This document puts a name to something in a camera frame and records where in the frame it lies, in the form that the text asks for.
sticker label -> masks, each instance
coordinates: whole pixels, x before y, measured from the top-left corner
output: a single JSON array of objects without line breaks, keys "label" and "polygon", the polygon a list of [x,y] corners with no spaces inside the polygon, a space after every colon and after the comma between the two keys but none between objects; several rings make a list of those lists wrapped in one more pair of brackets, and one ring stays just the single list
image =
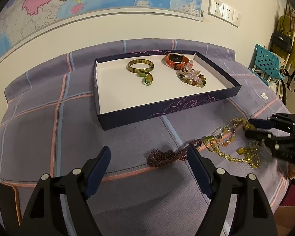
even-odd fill
[{"label": "sticker label", "polygon": [[265,93],[262,93],[261,96],[262,96],[265,100],[268,99],[268,96],[267,96]]}]

white wall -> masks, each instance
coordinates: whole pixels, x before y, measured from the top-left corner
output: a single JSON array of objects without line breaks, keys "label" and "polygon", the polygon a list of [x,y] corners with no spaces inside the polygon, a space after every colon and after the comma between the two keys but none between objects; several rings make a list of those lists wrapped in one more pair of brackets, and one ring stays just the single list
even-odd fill
[{"label": "white wall", "polygon": [[268,45],[277,11],[286,0],[221,0],[242,14],[239,28],[208,15],[205,22],[163,15],[109,15],[71,23],[43,34],[0,63],[0,122],[6,111],[6,86],[28,69],[83,47],[124,39],[175,38],[208,42],[236,51],[249,65],[255,44]]}]

necklace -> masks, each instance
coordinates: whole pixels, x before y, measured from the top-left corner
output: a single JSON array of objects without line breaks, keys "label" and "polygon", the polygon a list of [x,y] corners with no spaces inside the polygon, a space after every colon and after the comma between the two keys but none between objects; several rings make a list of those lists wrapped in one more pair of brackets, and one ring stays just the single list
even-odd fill
[{"label": "necklace", "polygon": [[184,149],[178,151],[177,153],[173,150],[168,150],[165,153],[158,149],[152,151],[147,158],[147,164],[150,167],[161,167],[177,160],[185,161],[187,159],[188,146],[193,144],[199,150],[203,143],[210,152],[217,153],[220,157],[232,162],[247,162],[253,169],[258,168],[260,166],[260,158],[256,152],[259,149],[260,143],[256,140],[249,142],[249,148],[241,147],[236,150],[237,154],[244,155],[244,159],[232,157],[220,150],[221,146],[228,146],[235,140],[236,127],[238,127],[241,123],[243,124],[244,130],[254,129],[254,126],[250,124],[248,120],[244,118],[235,118],[225,126],[217,128],[210,136],[205,136],[202,139],[196,139],[189,142]]}]

orange watch strap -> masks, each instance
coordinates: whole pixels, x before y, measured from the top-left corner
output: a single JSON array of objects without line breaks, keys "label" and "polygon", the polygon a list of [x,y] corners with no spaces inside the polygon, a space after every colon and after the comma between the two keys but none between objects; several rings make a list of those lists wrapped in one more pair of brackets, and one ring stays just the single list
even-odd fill
[{"label": "orange watch strap", "polygon": [[174,61],[171,61],[169,59],[169,56],[170,56],[171,53],[169,53],[167,56],[166,56],[166,64],[168,66],[170,66],[171,68],[175,69],[175,70],[181,70],[182,66],[185,65],[185,63],[187,64],[189,62],[189,58],[187,58],[185,55],[183,55],[183,61],[184,63],[179,63],[179,62],[174,62]]}]

gold chain necklace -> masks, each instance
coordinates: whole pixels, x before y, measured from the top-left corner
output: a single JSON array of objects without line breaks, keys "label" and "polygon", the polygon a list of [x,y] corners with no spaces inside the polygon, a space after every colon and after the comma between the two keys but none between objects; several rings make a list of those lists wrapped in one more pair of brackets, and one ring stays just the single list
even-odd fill
[{"label": "gold chain necklace", "polygon": [[[239,155],[244,155],[244,159],[234,158],[228,154],[221,152],[220,146],[227,146],[229,143],[235,140],[235,128],[238,127],[241,123],[243,123],[244,130],[247,129],[254,129],[255,127],[248,122],[245,118],[235,118],[231,120],[227,125],[224,127],[220,127],[213,131],[210,136],[206,136],[204,138],[204,145],[205,147],[213,153],[217,153],[220,157],[223,157],[232,162],[247,162],[253,169],[258,168],[260,166],[260,158],[256,153],[259,147],[259,142],[252,142],[249,143],[249,148],[241,147],[236,150]],[[221,142],[223,135],[230,134],[230,138],[225,141]]]}]

